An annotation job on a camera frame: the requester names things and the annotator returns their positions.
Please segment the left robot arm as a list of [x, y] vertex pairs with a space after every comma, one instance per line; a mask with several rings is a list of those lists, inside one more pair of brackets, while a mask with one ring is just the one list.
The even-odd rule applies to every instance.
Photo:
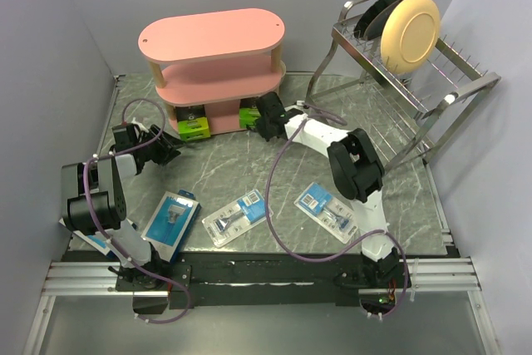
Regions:
[[73, 233], [96, 236], [120, 260], [117, 277], [138, 288], [153, 290], [165, 280], [164, 262], [127, 219], [121, 179], [138, 175], [147, 162], [167, 165], [185, 143], [153, 124], [123, 122], [112, 128], [117, 156], [61, 169], [62, 221]]

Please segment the blue Harry's razor box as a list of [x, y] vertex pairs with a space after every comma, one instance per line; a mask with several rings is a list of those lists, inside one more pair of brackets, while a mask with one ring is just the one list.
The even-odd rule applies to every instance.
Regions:
[[200, 210], [194, 194], [166, 191], [141, 237], [153, 245], [163, 261], [173, 263]]

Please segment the cream plate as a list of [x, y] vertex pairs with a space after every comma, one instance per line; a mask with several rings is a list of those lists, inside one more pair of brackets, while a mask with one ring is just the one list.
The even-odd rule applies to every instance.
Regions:
[[433, 0], [402, 0], [381, 36], [381, 59], [393, 74], [416, 70], [431, 55], [440, 35], [441, 16]]

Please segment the pink three-tier shelf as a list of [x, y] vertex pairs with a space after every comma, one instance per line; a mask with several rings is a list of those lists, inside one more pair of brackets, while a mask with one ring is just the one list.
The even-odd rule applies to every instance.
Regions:
[[261, 8], [166, 17], [145, 27], [138, 47], [174, 130], [198, 109], [199, 131], [241, 131], [243, 99], [278, 91], [285, 26]]

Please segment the clear Gillette blister razor pack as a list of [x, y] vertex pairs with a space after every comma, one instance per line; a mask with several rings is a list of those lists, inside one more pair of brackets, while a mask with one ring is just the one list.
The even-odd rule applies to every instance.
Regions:
[[352, 210], [318, 183], [309, 185], [294, 205], [343, 244], [358, 231]]

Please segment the green black Gillette Labs box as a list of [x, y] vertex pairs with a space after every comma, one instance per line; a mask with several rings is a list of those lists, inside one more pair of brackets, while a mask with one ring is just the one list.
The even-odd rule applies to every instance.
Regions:
[[255, 122], [260, 117], [260, 112], [256, 105], [256, 97], [244, 98], [239, 103], [239, 127], [253, 131]]

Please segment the steel dish rack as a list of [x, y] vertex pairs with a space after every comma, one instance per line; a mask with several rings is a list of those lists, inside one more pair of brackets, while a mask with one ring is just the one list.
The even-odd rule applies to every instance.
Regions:
[[[350, 86], [373, 82], [371, 97], [387, 116], [387, 127], [398, 135], [395, 141], [390, 142], [383, 131], [377, 133], [388, 147], [382, 152], [385, 170], [391, 171], [415, 158], [429, 162], [490, 94], [499, 83], [500, 76], [494, 72], [480, 73], [443, 39], [436, 42], [436, 55], [459, 71], [460, 77], [454, 78], [452, 72], [436, 59], [426, 60], [412, 73], [397, 75], [389, 72], [378, 56], [379, 38], [362, 40], [353, 36], [353, 28], [362, 14], [354, 17], [348, 14], [353, 7], [369, 1], [377, 0], [349, 0], [344, 3], [332, 27], [328, 54], [310, 79], [306, 99], [313, 102], [331, 93], [345, 91]], [[316, 91], [318, 79], [338, 48], [358, 63], [362, 74], [346, 84]]]

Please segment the blue white flat razor box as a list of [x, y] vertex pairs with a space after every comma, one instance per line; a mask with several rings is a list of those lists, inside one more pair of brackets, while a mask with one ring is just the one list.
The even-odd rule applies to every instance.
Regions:
[[[135, 226], [129, 219], [125, 220], [126, 225], [122, 225], [119, 229], [106, 229], [105, 232], [114, 239], [124, 239], [126, 244], [134, 243], [140, 235], [135, 229]], [[95, 234], [85, 235], [80, 230], [73, 230], [72, 233], [78, 238], [89, 244], [92, 248], [105, 255], [107, 258], [120, 258], [120, 254], [115, 253], [116, 248], [109, 245], [108, 240], [101, 234], [99, 230]]]

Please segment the aluminium rail frame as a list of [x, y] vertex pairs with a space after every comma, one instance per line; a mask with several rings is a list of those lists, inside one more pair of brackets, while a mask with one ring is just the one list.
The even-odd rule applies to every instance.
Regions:
[[[206, 141], [166, 167], [149, 164], [122, 182], [128, 212], [144, 226], [165, 191], [186, 189], [212, 213], [246, 190], [264, 186], [280, 143], [255, 134], [229, 134]], [[309, 182], [334, 191], [328, 163], [295, 146], [275, 172], [271, 201], [284, 239], [303, 252], [336, 252], [342, 247], [292, 204]], [[216, 251], [201, 227], [191, 228], [184, 258], [196, 309], [181, 322], [142, 327], [126, 300], [165, 304], [165, 297], [117, 291], [111, 272], [96, 252], [73, 250], [68, 265], [53, 265], [48, 283], [66, 283], [43, 294], [38, 354], [495, 354], [484, 344], [486, 317], [473, 263], [458, 250], [443, 251], [448, 230], [428, 165], [414, 159], [385, 180], [390, 230], [406, 246], [414, 285], [390, 317], [366, 320], [357, 291], [339, 288], [352, 281], [360, 257], [327, 264], [301, 263], [276, 248], [265, 222]]]

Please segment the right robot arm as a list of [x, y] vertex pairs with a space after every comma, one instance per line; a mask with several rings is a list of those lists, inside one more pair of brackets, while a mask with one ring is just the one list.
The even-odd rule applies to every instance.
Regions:
[[256, 100], [259, 118], [255, 130], [266, 141], [285, 140], [268, 173], [264, 201], [269, 205], [270, 186], [284, 153], [293, 143], [323, 155], [330, 165], [332, 180], [340, 195], [351, 203], [362, 233], [357, 242], [367, 262], [363, 275], [373, 287], [382, 287], [402, 265], [408, 272], [406, 256], [389, 233], [382, 204], [385, 168], [369, 135], [357, 128], [348, 131], [340, 116], [304, 101], [285, 107], [275, 92]]

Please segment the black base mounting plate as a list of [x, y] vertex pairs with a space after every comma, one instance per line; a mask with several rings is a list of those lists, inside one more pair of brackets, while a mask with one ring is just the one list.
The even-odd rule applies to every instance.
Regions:
[[207, 306], [333, 303], [337, 306], [389, 309], [403, 288], [414, 288], [422, 273], [437, 283], [456, 280], [452, 258], [408, 258], [389, 279], [375, 279], [360, 254], [345, 254], [326, 263], [299, 261], [287, 254], [189, 252], [173, 264], [164, 264], [168, 282], [155, 289], [138, 288], [117, 277], [117, 260], [95, 251], [69, 251], [62, 262], [76, 270], [94, 264], [111, 277], [105, 293], [130, 294], [140, 315], [161, 315], [165, 310]]

